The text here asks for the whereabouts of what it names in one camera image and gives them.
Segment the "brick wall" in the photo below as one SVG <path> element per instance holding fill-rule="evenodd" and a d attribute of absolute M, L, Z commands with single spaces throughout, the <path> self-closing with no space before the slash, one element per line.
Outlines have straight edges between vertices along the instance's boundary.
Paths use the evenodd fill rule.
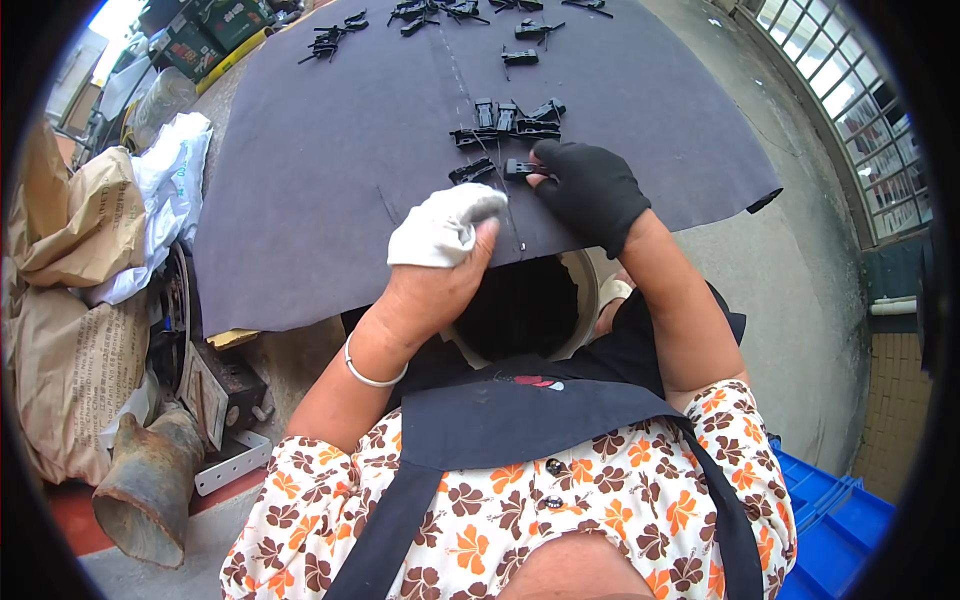
<path fill-rule="evenodd" d="M 867 419 L 853 476 L 864 488 L 896 502 L 924 434 L 930 381 L 920 370 L 916 333 L 875 333 Z"/>

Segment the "white glove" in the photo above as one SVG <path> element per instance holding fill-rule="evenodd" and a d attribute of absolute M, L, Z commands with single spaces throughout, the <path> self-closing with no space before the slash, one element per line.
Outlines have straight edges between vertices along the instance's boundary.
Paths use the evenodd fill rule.
<path fill-rule="evenodd" d="M 456 267 L 473 251 L 474 224 L 495 216 L 506 205 L 503 192 L 483 183 L 461 183 L 434 192 L 411 208 L 390 236 L 387 264 Z"/>

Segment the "gray fabric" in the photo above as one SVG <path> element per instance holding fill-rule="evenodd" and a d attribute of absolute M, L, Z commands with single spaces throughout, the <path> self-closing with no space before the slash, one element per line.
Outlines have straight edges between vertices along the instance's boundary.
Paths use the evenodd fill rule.
<path fill-rule="evenodd" d="M 475 127 L 475 98 L 512 98 L 528 111 L 560 98 L 564 139 L 624 156 L 671 230 L 729 218 L 780 187 L 736 105 L 636 2 L 611 0 L 608 19 L 556 0 L 542 12 L 493 14 L 482 0 L 491 26 L 441 12 L 432 17 L 440 26 L 407 38 L 401 21 L 384 26 L 395 2 L 332 3 L 250 58 L 195 243 L 204 335 L 290 329 L 376 300 L 390 275 L 390 233 L 449 187 L 447 173 L 483 155 L 457 150 L 448 135 Z M 332 63 L 297 65 L 314 27 L 365 6 L 370 27 L 343 39 Z M 566 21 L 548 51 L 514 39 L 528 16 Z M 535 48 L 540 63 L 511 67 L 507 82 L 503 43 Z M 502 167 L 529 145 L 488 149 Z M 493 265 L 583 246 L 524 183 L 508 183 L 508 193 Z"/>

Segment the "green box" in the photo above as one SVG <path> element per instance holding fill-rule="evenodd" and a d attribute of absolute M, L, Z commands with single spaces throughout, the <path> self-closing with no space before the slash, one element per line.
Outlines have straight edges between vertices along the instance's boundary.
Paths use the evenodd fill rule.
<path fill-rule="evenodd" d="M 264 0 L 194 0 L 196 20 L 230 53 L 276 21 Z"/>
<path fill-rule="evenodd" d="M 213 70 L 224 54 L 207 34 L 193 21 L 178 15 L 160 34 L 155 48 L 193 83 Z"/>

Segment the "black glove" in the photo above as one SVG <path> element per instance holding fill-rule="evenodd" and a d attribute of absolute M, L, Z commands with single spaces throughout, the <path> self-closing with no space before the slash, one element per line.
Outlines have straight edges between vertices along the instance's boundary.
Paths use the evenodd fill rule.
<path fill-rule="evenodd" d="M 650 207 L 627 162 L 604 148 L 553 139 L 537 142 L 534 155 L 559 180 L 541 181 L 537 197 L 587 242 L 603 246 L 607 258 L 617 258 L 630 226 Z"/>

